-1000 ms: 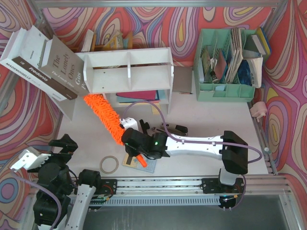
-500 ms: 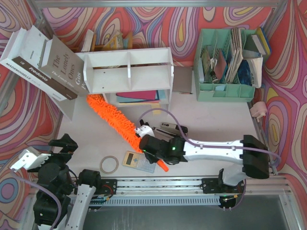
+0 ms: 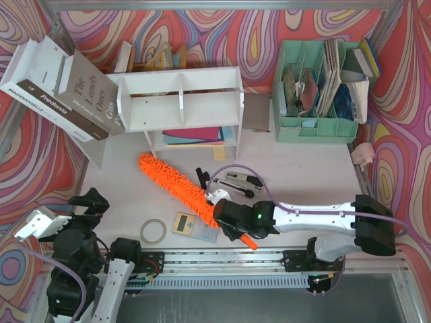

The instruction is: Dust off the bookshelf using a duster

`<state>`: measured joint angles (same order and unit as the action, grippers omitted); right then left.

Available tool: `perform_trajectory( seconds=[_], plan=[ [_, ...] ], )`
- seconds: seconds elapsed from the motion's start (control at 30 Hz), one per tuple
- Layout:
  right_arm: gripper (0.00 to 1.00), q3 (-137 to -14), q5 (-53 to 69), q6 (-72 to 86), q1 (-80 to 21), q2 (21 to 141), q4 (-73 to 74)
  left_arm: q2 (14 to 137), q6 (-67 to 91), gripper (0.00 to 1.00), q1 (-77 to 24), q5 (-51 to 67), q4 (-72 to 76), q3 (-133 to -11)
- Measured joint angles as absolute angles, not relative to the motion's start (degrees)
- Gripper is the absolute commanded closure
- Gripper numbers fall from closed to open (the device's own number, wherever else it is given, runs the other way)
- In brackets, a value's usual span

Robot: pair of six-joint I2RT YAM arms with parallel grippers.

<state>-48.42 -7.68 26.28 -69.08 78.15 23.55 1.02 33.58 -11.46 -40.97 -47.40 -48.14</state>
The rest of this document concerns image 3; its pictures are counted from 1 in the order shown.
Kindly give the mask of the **orange microfiber duster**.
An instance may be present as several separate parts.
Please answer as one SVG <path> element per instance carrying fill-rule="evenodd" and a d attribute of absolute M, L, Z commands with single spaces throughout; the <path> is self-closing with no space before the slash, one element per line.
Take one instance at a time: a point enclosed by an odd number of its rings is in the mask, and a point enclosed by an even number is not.
<path fill-rule="evenodd" d="M 151 153 L 142 153 L 139 156 L 138 167 L 149 179 L 168 191 L 206 224 L 219 228 L 213 219 L 215 205 L 210 205 L 205 198 L 205 191 L 192 183 L 184 174 L 168 163 L 158 160 Z"/>

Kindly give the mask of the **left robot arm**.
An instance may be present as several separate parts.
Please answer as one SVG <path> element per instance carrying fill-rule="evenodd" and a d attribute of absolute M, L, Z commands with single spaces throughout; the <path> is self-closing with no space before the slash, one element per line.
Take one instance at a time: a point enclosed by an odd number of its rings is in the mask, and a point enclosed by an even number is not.
<path fill-rule="evenodd" d="M 69 213 L 57 233 L 42 239 L 52 243 L 56 262 L 46 290 L 48 312 L 55 322 L 114 322 L 126 282 L 143 260 L 141 244 L 117 238 L 103 256 L 94 228 L 109 208 L 108 201 L 90 188 L 68 203 L 86 211 Z"/>

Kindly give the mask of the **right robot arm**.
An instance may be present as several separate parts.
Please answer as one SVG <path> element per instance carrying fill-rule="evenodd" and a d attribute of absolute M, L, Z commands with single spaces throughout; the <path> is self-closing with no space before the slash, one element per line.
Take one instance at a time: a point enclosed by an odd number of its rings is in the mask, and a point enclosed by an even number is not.
<path fill-rule="evenodd" d="M 232 241 L 293 231 L 324 232 L 324 237 L 308 239 L 307 260 L 333 262 L 359 251 L 373 256 L 396 253 L 397 220 L 390 209 L 365 194 L 356 195 L 353 202 L 320 207 L 272 201 L 248 206 L 222 199 L 214 207 L 213 219 Z"/>

